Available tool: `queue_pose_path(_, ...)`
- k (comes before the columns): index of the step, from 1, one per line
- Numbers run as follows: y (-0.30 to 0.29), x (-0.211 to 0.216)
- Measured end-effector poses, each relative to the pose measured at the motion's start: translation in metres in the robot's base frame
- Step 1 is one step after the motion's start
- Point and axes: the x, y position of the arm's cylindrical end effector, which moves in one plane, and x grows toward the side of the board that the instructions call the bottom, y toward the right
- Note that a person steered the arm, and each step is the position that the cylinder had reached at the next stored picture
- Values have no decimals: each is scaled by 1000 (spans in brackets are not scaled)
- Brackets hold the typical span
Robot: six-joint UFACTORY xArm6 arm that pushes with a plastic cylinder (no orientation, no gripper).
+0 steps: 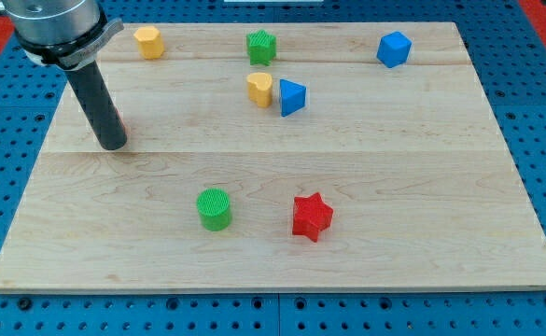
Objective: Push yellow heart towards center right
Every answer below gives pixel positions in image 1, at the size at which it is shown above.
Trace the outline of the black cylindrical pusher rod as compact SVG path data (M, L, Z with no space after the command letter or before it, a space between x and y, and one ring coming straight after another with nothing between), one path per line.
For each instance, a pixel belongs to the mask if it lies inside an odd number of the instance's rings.
M127 143L127 134L122 136L118 132L116 106L97 63L65 74L100 146L105 150L122 148Z

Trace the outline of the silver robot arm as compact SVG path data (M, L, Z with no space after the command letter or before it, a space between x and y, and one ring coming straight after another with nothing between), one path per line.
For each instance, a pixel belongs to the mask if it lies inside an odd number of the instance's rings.
M96 62L98 51L124 28L96 0L4 0L26 55L54 65L67 80L102 148L116 150L127 134Z

